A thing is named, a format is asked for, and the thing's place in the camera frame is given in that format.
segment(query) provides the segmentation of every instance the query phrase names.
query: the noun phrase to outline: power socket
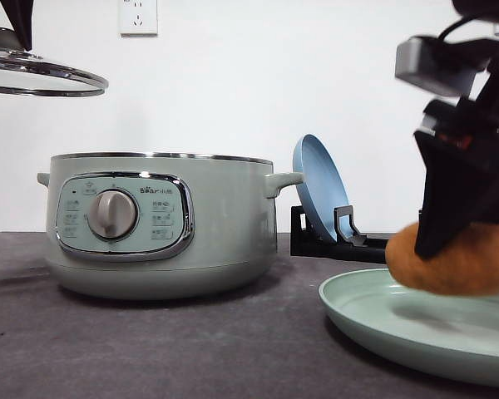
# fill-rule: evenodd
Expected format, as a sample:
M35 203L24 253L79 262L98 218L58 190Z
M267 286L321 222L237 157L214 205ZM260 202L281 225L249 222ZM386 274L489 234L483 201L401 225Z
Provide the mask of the power socket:
M119 0L119 3L122 36L157 34L157 0Z

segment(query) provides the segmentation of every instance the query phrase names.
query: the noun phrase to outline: gray table surface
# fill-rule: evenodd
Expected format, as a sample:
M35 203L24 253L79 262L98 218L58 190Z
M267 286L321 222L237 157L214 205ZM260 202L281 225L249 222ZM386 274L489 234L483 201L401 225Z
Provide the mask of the gray table surface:
M0 399L499 398L363 349L325 316L318 286L376 264L289 256L206 298L129 303L60 288L44 234L0 233Z

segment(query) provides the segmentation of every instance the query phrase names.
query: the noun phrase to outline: blue frying pan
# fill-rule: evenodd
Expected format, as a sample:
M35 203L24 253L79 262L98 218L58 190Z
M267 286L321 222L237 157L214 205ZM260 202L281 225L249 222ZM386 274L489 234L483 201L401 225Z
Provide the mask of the blue frying pan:
M349 202L331 155L315 136L305 135L294 150L293 169L304 174L304 182L296 185L296 190L314 231L323 241L336 243L334 208ZM340 229L346 237L353 235L347 217L340 218Z

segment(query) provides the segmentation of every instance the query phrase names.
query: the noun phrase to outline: light green dish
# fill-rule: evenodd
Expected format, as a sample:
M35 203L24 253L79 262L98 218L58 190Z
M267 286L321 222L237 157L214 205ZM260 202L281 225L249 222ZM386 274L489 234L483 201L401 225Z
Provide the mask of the light green dish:
M351 339L404 366L499 387L499 295L446 297L397 283L387 269L324 281L327 314Z

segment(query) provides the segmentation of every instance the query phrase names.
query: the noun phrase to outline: pot handle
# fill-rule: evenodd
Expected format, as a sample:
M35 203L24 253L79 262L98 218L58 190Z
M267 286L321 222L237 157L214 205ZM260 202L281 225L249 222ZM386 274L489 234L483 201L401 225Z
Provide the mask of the pot handle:
M49 173L37 173L37 181L42 185L48 187L50 184L50 174Z
M303 181L304 176L300 172L266 175L264 177L264 196L266 198L275 198L284 187L298 185L299 183L303 183Z

